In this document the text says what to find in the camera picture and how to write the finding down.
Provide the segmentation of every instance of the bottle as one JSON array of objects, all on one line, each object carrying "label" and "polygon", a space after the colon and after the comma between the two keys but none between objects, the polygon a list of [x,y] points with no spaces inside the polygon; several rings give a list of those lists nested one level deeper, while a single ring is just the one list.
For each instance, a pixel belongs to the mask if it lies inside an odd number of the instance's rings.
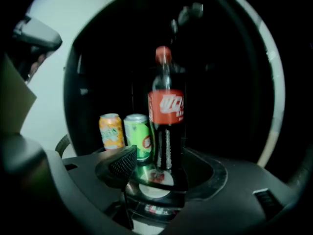
[{"label": "bottle", "polygon": [[181,135],[184,129],[184,84],[172,66],[171,51],[156,49],[158,75],[148,93],[154,163],[161,170],[181,168]]}]

